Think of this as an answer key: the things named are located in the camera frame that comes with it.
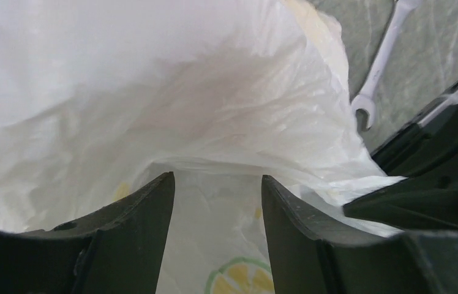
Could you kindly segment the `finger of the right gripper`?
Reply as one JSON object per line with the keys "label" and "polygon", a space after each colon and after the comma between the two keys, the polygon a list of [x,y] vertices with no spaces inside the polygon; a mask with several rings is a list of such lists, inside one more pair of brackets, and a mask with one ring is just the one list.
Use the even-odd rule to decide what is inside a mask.
{"label": "finger of the right gripper", "polygon": [[458,181],[407,179],[359,197],[343,211],[402,230],[458,230]]}

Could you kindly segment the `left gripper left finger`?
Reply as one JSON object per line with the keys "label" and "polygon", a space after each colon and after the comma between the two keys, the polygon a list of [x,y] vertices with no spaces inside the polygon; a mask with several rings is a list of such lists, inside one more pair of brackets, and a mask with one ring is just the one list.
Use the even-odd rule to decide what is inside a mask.
{"label": "left gripper left finger", "polygon": [[52,230],[0,231],[0,293],[154,293],[174,197],[167,172]]}

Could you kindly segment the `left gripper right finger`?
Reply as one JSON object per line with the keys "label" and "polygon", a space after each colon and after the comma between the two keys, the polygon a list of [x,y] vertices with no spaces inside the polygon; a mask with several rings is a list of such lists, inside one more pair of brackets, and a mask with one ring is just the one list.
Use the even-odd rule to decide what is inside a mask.
{"label": "left gripper right finger", "polygon": [[261,205],[276,293],[458,293],[458,230],[383,238],[332,218],[268,175]]}

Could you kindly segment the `white plastic bag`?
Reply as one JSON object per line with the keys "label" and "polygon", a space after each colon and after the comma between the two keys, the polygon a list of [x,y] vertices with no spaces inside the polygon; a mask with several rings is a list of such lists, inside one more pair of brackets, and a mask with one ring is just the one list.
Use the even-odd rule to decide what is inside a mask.
{"label": "white plastic bag", "polygon": [[339,22],[307,1],[0,1],[0,230],[49,229],[166,170],[158,293],[273,293],[261,177],[337,220],[400,181],[349,103]]}

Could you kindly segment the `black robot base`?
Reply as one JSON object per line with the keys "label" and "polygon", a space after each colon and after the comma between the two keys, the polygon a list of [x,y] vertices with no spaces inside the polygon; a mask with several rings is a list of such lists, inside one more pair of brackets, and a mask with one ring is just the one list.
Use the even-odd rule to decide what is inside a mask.
{"label": "black robot base", "polygon": [[458,153],[458,81],[372,154],[390,176],[423,175]]}

